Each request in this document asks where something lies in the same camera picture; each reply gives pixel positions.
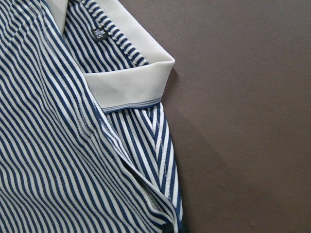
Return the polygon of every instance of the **stitching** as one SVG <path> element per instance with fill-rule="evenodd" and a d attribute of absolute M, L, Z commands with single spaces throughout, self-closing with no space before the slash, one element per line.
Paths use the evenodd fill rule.
<path fill-rule="evenodd" d="M 89 6 L 87 6 L 87 4 L 88 4 L 88 2 L 93 2 L 93 3 L 95 3 L 96 5 L 97 5 L 97 3 L 95 2 L 95 1 L 93 1 L 93 0 L 82 0 L 81 1 L 81 3 L 84 5 L 84 7 L 89 11 L 89 13 L 99 22 L 99 24 L 100 25 L 102 25 L 103 26 L 103 23 L 98 19 L 98 17 L 95 17 L 96 15 L 93 13 L 93 11 L 91 11 L 90 10 L 90 8 L 89 8 Z M 150 226 L 150 224 L 148 223 L 148 220 L 147 220 L 147 218 L 144 216 L 144 214 L 141 212 L 141 210 L 139 210 L 139 209 L 135 209 L 135 206 L 133 206 L 132 205 L 132 202 L 133 201 L 127 201 L 129 204 L 130 204 L 130 206 L 132 206 L 132 208 L 133 208 L 133 210 L 135 210 L 135 212 L 136 212 L 136 214 L 139 216 L 139 218 L 145 223 L 145 226 L 147 227 L 147 228 L 149 228 L 150 230 L 152 230 L 152 227 Z"/>
<path fill-rule="evenodd" d="M 100 122 L 101 122 L 101 125 L 103 125 L 103 126 L 105 127 L 105 129 L 107 130 L 106 126 L 103 124 L 103 122 L 102 122 L 101 119 L 100 119 Z M 125 191 L 126 194 L 127 194 L 127 198 L 125 197 L 125 198 L 124 198 L 124 201 L 127 202 L 128 205 L 130 205 L 130 206 L 132 207 L 132 209 L 135 211 L 135 213 L 138 215 L 138 217 L 139 217 L 143 222 L 145 222 L 145 226 L 146 226 L 147 228 L 151 229 L 151 226 L 148 224 L 148 221 L 146 220 L 146 218 L 144 217 L 144 215 L 143 215 L 139 210 L 136 210 L 136 208 L 133 206 L 132 203 L 135 202 L 135 201 L 133 201 L 133 199 L 131 198 L 131 195 L 130 195 L 129 190 L 127 190 L 127 188 L 125 187 L 125 185 L 122 184 L 120 178 L 119 178 L 117 175 L 115 175 L 115 178 L 119 180 L 118 183 L 122 186 L 122 188 L 123 188 L 122 190 Z"/>
<path fill-rule="evenodd" d="M 156 125 L 158 126 L 159 130 L 160 130 L 160 124 L 158 122 L 158 120 L 156 119 Z M 162 141 L 162 137 L 160 138 L 160 142 L 161 142 L 161 149 L 162 149 L 162 153 L 163 153 L 163 141 Z M 165 188 L 166 188 L 166 185 L 168 183 L 168 179 L 167 179 L 167 170 L 166 170 L 166 164 L 165 164 L 165 160 L 164 160 L 164 176 L 165 176 Z M 169 190 L 169 200 L 172 201 L 172 198 L 171 198 L 171 192 L 170 192 L 170 189 Z"/>
<path fill-rule="evenodd" d="M 69 83 L 70 83 L 70 85 L 71 85 L 71 87 L 72 87 L 72 89 L 73 89 L 73 91 L 74 91 L 74 94 L 75 94 L 76 96 L 79 96 L 78 93 L 77 93 L 77 91 L 76 91 L 76 89 L 75 89 L 75 87 L 74 87 L 74 85 L 73 85 L 72 80 L 70 80 L 68 74 L 65 72 L 64 67 L 63 67 L 62 64 L 60 63 L 60 60 L 59 60 L 59 58 L 58 58 L 57 55 L 56 55 L 56 51 L 55 51 L 55 49 L 53 48 L 53 46 L 51 45 L 50 41 L 48 40 L 47 35 L 46 35 L 46 33 L 45 33 L 44 30 L 42 30 L 42 34 L 43 34 L 43 36 L 44 36 L 44 38 L 45 38 L 45 40 L 46 40 L 48 46 L 49 46 L 50 49 L 52 50 L 52 53 L 53 53 L 54 56 L 55 56 L 55 60 L 58 61 L 61 70 L 63 71 L 65 77 L 66 77 L 67 80 L 69 81 Z M 64 81 L 63 79 L 59 79 L 59 80 L 60 80 L 60 82 L 62 83 L 63 88 L 65 88 L 66 92 L 67 92 L 68 94 L 71 93 L 70 90 L 69 90 L 69 88 L 68 88 L 67 85 L 65 84 L 65 81 Z M 93 132 L 91 131 L 91 129 L 88 127 L 88 125 L 87 125 L 87 123 L 86 123 L 86 119 L 85 119 L 85 116 L 84 116 L 84 114 L 83 114 L 83 112 L 82 112 L 82 110 L 81 110 L 81 106 L 80 106 L 79 102 L 77 103 L 77 107 L 78 107 L 78 111 L 77 111 L 77 109 L 76 109 L 76 107 L 74 106 L 74 104 L 73 104 L 71 98 L 68 98 L 68 100 L 70 101 L 70 103 L 71 103 L 71 105 L 72 105 L 74 111 L 75 111 L 75 112 L 79 112 L 80 115 L 81 115 L 81 118 L 82 118 L 82 121 L 83 121 L 83 124 L 84 124 L 85 127 L 82 126 L 82 123 L 81 123 L 79 117 L 77 116 L 77 121 L 78 121 L 78 124 L 79 124 L 80 128 L 83 130 L 84 134 L 85 134 L 87 137 L 90 137 L 90 135 L 88 135 L 88 134 L 85 132 L 85 129 L 89 132 L 89 134 L 92 134 Z"/>
<path fill-rule="evenodd" d="M 113 120 L 112 114 L 118 114 L 119 112 L 117 112 L 117 113 L 112 112 L 111 114 L 109 114 L 109 113 L 108 113 L 108 114 L 105 114 L 103 110 L 102 110 L 102 112 L 103 112 L 103 114 L 107 117 L 108 123 L 109 123 L 111 129 L 113 130 L 113 132 L 120 138 L 121 143 L 122 143 L 124 149 L 126 150 L 126 152 L 127 152 L 128 155 L 129 155 L 129 156 L 128 156 L 128 159 L 132 162 L 132 165 L 134 165 L 134 160 L 133 160 L 133 159 L 131 158 L 131 156 L 130 156 L 129 149 L 127 148 L 127 146 L 126 146 L 126 144 L 125 144 L 125 142 L 124 142 L 124 140 L 123 140 L 123 136 L 122 136 L 122 137 L 120 136 L 120 134 L 118 133 L 117 129 L 115 129 L 114 126 L 113 126 L 113 124 L 112 124 L 112 120 Z"/>

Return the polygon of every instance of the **seam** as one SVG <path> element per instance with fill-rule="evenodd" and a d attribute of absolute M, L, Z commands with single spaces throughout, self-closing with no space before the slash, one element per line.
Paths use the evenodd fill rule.
<path fill-rule="evenodd" d="M 103 12 L 102 11 L 102 9 L 98 6 L 98 4 L 95 2 L 95 1 L 93 1 L 93 0 L 82 0 L 81 1 L 81 3 L 84 5 L 84 7 L 89 11 L 89 13 L 99 22 L 99 24 L 101 24 L 102 25 L 102 22 L 97 18 L 97 17 L 95 17 L 95 15 L 93 14 L 93 12 L 90 10 L 90 8 L 86 5 L 87 3 L 86 2 L 93 2 L 93 3 L 95 3 L 96 5 L 97 5 L 97 8 L 98 9 L 100 9 L 100 11 L 101 12 Z M 101 123 L 101 125 L 102 126 L 104 126 L 104 128 L 108 131 L 108 132 L 110 132 L 110 130 L 108 130 L 108 128 L 105 126 L 105 124 L 103 124 L 103 121 L 102 121 L 102 119 L 99 119 L 100 120 L 100 123 Z M 128 197 L 128 199 L 129 200 L 131 200 L 131 201 L 129 201 L 130 203 L 131 202 L 134 202 L 133 201 L 133 199 L 131 198 L 131 195 L 129 195 L 129 193 L 128 192 L 126 192 L 127 193 L 127 197 Z M 137 209 L 137 210 L 135 210 L 135 212 L 136 212 L 136 214 L 138 214 L 138 217 L 142 220 L 142 222 L 144 222 L 144 224 L 145 224 L 145 226 L 147 227 L 147 228 L 149 228 L 150 230 L 152 229 L 152 227 L 150 226 L 150 224 L 148 223 L 149 221 L 148 221 L 148 219 L 144 216 L 144 214 L 141 212 L 141 210 L 139 210 L 139 209 Z"/>
<path fill-rule="evenodd" d="M 106 130 L 108 130 L 107 127 L 103 124 L 103 122 L 102 122 L 101 119 L 100 119 L 100 123 L 101 123 L 101 125 L 104 126 L 104 128 L 105 128 Z M 127 194 L 127 198 L 124 198 L 124 201 L 126 200 L 126 202 L 132 207 L 132 209 L 133 209 L 133 210 L 135 211 L 135 213 L 138 215 L 138 217 L 144 222 L 145 226 L 151 230 L 152 227 L 150 226 L 150 224 L 148 224 L 148 220 L 144 217 L 144 214 L 142 214 L 141 211 L 139 211 L 138 209 L 136 210 L 135 206 L 133 206 L 132 203 L 135 202 L 135 201 L 133 201 L 133 199 L 131 198 L 131 195 L 130 195 L 129 191 L 127 190 L 127 188 L 125 187 L 125 185 L 122 184 L 120 178 L 119 178 L 117 175 L 115 175 L 115 178 L 119 180 L 118 183 L 122 186 L 123 191 L 125 191 L 126 194 Z"/>
<path fill-rule="evenodd" d="M 76 88 L 75 88 L 74 85 L 73 85 L 72 80 L 69 78 L 68 74 L 65 72 L 65 69 L 64 69 L 63 65 L 61 64 L 59 58 L 57 57 L 55 48 L 51 45 L 50 41 L 49 41 L 48 38 L 47 38 L 46 32 L 45 32 L 44 30 L 42 30 L 42 34 L 43 34 L 43 36 L 44 36 L 44 38 L 45 38 L 45 40 L 46 40 L 48 46 L 49 46 L 50 49 L 52 50 L 52 53 L 53 53 L 54 56 L 55 56 L 55 60 L 58 61 L 60 69 L 62 70 L 63 74 L 64 74 L 65 77 L 67 78 L 69 84 L 71 85 L 71 87 L 72 87 L 72 89 L 73 89 L 73 92 L 74 92 L 75 96 L 78 97 L 79 95 L 78 95 L 78 93 L 77 93 L 77 91 L 76 91 Z M 67 87 L 65 81 L 64 81 L 62 78 L 60 78 L 59 80 L 60 80 L 60 82 L 62 83 L 62 87 L 65 88 L 66 92 L 67 92 L 67 93 L 71 93 L 71 91 L 70 91 L 69 88 Z M 87 123 L 86 123 L 86 119 L 85 119 L 85 116 L 84 116 L 84 114 L 83 114 L 83 112 L 82 112 L 82 110 L 81 110 L 80 103 L 77 102 L 77 107 L 78 107 L 78 109 L 77 109 L 77 108 L 74 106 L 74 103 L 72 102 L 71 98 L 68 98 L 68 100 L 70 101 L 70 103 L 71 103 L 72 108 L 74 109 L 74 111 L 80 113 L 80 116 L 81 116 L 81 119 L 82 119 L 82 122 L 83 122 L 83 125 L 84 125 L 84 127 L 83 127 L 83 125 L 82 125 L 82 123 L 81 123 L 81 120 L 80 120 L 79 117 L 77 116 L 77 121 L 78 121 L 78 124 L 79 124 L 80 128 L 83 130 L 85 136 L 90 137 L 90 135 L 92 135 L 93 132 L 92 132 L 92 130 L 89 128 L 89 126 L 88 126 Z"/>
<path fill-rule="evenodd" d="M 158 122 L 158 120 L 156 119 L 156 125 L 158 126 L 159 130 L 160 130 L 160 124 Z M 162 140 L 162 136 L 160 138 L 160 143 L 161 143 L 161 149 L 162 149 L 162 154 L 163 154 L 163 140 Z M 167 179 L 167 170 L 166 170 L 166 164 L 165 164 L 165 159 L 164 157 L 162 156 L 162 163 L 164 162 L 164 176 L 165 176 L 165 188 L 164 188 L 164 192 L 165 192 L 165 189 L 166 189 L 166 185 L 168 183 L 168 179 Z M 168 189 L 169 191 L 169 200 L 172 201 L 172 198 L 171 198 L 171 192 L 170 192 L 170 189 Z"/>
<path fill-rule="evenodd" d="M 118 133 L 117 129 L 115 129 L 115 127 L 114 127 L 113 124 L 111 123 L 111 120 L 109 120 L 108 117 L 107 117 L 107 121 L 108 121 L 108 123 L 109 123 L 111 129 L 113 130 L 113 132 L 114 132 L 114 133 L 117 135 L 117 137 L 120 139 L 120 141 L 121 141 L 121 143 L 122 143 L 124 149 L 126 150 L 127 154 L 129 155 L 129 156 L 128 156 L 128 159 L 129 159 L 129 160 L 132 162 L 132 164 L 134 165 L 134 161 L 133 161 L 132 158 L 130 157 L 130 152 L 129 152 L 127 146 L 126 146 L 125 143 L 124 143 L 123 137 L 120 136 L 120 134 Z"/>

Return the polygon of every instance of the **clothing tag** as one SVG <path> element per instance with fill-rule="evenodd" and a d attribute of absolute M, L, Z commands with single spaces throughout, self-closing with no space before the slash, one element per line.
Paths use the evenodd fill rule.
<path fill-rule="evenodd" d="M 104 27 L 96 28 L 91 30 L 94 36 L 94 39 L 97 42 L 103 41 L 109 37 L 108 32 L 104 29 Z"/>

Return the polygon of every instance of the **shirt collar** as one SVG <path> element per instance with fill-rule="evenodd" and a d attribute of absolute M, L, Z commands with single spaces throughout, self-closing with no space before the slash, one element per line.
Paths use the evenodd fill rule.
<path fill-rule="evenodd" d="M 64 31 L 68 0 L 46 0 L 55 23 L 61 32 Z"/>

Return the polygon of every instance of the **brown surface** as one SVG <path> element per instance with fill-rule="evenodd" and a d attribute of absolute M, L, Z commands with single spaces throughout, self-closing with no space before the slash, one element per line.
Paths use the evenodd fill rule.
<path fill-rule="evenodd" d="M 121 0 L 176 59 L 166 110 L 192 233 L 311 232 L 311 2 Z"/>

